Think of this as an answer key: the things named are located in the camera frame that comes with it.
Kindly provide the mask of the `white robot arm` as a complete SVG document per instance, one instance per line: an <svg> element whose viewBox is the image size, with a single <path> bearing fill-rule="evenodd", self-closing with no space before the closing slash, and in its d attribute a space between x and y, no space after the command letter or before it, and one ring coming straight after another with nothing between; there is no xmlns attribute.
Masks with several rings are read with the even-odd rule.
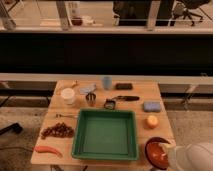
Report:
<svg viewBox="0 0 213 171"><path fill-rule="evenodd" d="M213 171L213 140L174 146L160 143L173 171Z"/></svg>

